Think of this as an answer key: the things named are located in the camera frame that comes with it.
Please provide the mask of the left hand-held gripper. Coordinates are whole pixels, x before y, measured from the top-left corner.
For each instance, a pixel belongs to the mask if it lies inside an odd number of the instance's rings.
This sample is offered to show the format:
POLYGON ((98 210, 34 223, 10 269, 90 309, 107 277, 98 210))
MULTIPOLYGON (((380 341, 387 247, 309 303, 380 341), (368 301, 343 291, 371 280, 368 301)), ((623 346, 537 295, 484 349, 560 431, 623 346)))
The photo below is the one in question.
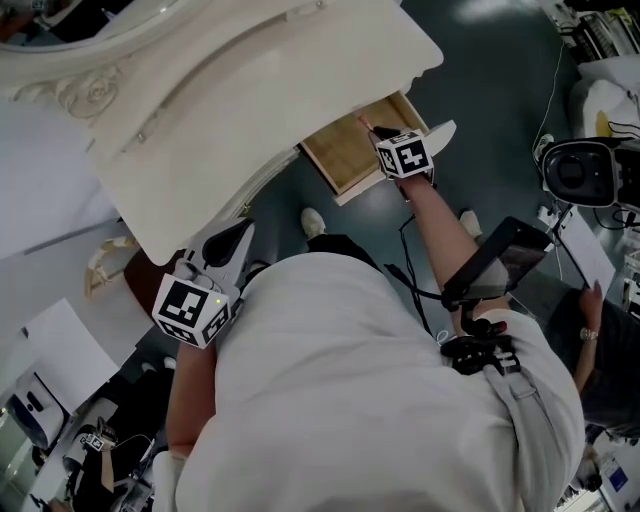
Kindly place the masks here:
POLYGON ((163 276, 152 317, 161 331, 196 348, 225 332, 241 305, 255 223, 234 218, 204 229, 163 276))

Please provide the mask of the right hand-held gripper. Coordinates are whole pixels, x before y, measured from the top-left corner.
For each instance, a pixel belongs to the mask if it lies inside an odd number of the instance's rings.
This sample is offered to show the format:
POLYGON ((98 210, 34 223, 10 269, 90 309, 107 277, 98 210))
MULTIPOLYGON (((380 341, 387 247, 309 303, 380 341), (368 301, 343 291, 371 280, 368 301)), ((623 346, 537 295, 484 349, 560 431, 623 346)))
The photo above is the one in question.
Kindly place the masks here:
POLYGON ((373 127, 368 131, 382 172, 390 179, 421 175, 434 182, 434 163, 426 135, 420 129, 402 131, 397 128, 373 127))

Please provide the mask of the large white wooden drawer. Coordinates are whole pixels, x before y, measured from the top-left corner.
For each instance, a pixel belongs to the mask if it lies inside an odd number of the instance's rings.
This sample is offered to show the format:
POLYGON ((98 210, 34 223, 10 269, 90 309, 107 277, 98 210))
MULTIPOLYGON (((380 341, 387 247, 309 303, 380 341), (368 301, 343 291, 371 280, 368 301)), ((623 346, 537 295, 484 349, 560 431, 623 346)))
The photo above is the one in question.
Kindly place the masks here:
POLYGON ((422 130, 432 155, 441 152, 456 132, 456 123, 452 120, 429 128, 406 95, 398 91, 307 137, 299 147, 332 189, 339 206, 386 179, 368 130, 358 120, 359 115, 364 115, 372 126, 422 130))

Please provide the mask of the person's left forearm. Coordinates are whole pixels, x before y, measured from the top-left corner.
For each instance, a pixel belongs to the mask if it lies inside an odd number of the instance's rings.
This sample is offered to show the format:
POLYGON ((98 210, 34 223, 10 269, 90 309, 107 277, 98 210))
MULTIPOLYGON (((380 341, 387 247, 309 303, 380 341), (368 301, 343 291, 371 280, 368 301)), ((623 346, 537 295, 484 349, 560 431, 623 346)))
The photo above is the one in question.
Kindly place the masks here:
POLYGON ((182 344, 178 350, 166 418, 169 451, 187 458, 203 428, 216 414, 217 351, 182 344))

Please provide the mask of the person's right forearm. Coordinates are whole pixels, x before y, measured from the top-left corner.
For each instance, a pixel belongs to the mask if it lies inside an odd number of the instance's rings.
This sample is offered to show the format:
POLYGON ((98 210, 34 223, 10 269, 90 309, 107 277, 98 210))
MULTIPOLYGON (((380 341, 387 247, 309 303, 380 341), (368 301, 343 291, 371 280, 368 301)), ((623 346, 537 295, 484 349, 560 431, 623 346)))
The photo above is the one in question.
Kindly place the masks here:
POLYGON ((477 252, 478 245, 426 178, 396 179, 409 201, 440 291, 477 252))

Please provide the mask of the white ornate dressing table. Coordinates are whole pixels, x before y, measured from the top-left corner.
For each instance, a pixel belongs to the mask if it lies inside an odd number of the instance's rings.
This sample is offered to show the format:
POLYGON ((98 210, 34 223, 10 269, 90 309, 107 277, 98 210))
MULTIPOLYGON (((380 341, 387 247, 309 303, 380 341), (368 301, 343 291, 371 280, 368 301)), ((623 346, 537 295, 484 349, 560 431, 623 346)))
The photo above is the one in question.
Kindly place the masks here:
POLYGON ((443 60, 401 0, 176 0, 109 38, 0 44, 0 93, 87 123, 98 179, 162 265, 277 157, 443 60))

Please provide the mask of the person's right white shoe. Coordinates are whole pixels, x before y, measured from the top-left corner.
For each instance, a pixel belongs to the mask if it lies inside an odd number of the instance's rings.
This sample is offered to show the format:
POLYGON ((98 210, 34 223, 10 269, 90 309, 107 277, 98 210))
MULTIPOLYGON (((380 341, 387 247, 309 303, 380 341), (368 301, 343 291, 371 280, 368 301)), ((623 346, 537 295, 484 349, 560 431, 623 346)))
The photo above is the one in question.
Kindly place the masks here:
POLYGON ((326 224, 323 217, 313 208, 304 208, 300 214, 300 222, 308 240, 326 234, 326 224))

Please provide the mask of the wooden chair with brown seat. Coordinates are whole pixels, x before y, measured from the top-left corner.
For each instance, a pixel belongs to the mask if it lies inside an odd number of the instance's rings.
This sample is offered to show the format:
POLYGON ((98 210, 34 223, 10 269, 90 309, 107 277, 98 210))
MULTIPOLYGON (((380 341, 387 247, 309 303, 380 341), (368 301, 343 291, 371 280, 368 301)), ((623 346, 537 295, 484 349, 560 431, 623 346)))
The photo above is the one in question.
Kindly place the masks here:
POLYGON ((84 295, 94 293, 117 280, 123 280, 135 301, 149 318, 159 291, 165 267, 154 265, 133 236, 105 240, 90 257, 84 270, 84 295), (121 267, 109 269, 105 261, 122 251, 132 251, 132 257, 121 267))

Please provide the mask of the person's black trousers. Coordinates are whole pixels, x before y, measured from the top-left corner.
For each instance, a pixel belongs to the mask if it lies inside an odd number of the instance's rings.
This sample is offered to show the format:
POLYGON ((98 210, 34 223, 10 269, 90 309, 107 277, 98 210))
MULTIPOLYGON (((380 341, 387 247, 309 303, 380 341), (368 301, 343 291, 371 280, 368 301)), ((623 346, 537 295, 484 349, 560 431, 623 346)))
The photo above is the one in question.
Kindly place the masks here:
POLYGON ((380 271, 369 254, 344 234, 320 234, 307 241, 309 253, 330 253, 350 257, 380 271))

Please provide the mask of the black monitor screen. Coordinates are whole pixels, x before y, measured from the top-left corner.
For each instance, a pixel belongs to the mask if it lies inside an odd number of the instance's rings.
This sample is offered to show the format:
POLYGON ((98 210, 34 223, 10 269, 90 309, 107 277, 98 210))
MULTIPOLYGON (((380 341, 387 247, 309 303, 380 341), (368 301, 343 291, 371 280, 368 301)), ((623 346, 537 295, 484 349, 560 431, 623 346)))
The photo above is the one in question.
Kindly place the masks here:
POLYGON ((442 305, 452 310, 465 302, 503 297, 545 258, 551 246, 548 234, 506 217, 444 285, 442 305))

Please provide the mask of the person's white shirt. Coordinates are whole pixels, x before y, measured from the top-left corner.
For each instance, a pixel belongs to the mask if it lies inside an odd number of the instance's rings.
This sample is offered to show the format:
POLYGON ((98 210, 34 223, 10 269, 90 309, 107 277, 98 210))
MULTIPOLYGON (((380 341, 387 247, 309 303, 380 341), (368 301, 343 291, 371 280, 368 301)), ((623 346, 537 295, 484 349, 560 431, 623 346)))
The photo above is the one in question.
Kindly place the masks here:
POLYGON ((379 271, 307 253, 259 273, 220 349, 216 412, 156 480, 154 512, 525 512, 556 503, 584 447, 569 371, 530 317, 492 309, 552 427, 513 422, 379 271))

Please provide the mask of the white flat board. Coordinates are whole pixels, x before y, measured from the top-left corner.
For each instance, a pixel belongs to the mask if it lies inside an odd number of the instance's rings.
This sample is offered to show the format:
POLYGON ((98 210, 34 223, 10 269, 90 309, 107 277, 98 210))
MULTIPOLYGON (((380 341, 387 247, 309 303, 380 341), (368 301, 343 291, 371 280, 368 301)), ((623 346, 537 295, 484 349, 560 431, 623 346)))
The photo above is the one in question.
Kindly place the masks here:
POLYGON ((68 413, 75 412, 119 366, 64 299, 26 324, 35 373, 68 413))

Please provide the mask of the white cabinet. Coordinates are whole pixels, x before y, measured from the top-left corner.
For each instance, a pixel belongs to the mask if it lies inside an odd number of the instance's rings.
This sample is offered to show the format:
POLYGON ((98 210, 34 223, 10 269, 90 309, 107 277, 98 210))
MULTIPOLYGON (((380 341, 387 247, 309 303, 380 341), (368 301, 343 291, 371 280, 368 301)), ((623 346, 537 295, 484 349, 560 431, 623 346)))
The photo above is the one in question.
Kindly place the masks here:
POLYGON ((90 142, 58 105, 0 97, 0 260, 117 218, 90 142))

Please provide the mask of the white cushion with yellow patch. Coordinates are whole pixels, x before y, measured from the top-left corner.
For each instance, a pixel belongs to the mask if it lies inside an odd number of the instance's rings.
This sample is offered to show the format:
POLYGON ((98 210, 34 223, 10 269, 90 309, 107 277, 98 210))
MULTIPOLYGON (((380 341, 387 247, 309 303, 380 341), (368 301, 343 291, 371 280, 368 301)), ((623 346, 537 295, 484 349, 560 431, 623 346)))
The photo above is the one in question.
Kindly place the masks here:
POLYGON ((576 138, 640 139, 640 54, 578 66, 567 111, 576 138))

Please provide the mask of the cluttered shelving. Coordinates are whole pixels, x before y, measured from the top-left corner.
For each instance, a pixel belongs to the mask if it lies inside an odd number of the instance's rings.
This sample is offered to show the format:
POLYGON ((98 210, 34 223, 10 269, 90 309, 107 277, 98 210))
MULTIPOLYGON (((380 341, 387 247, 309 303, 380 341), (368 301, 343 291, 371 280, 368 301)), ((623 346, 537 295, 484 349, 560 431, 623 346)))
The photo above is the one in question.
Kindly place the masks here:
POLYGON ((640 0, 536 0, 578 63, 640 55, 640 0))

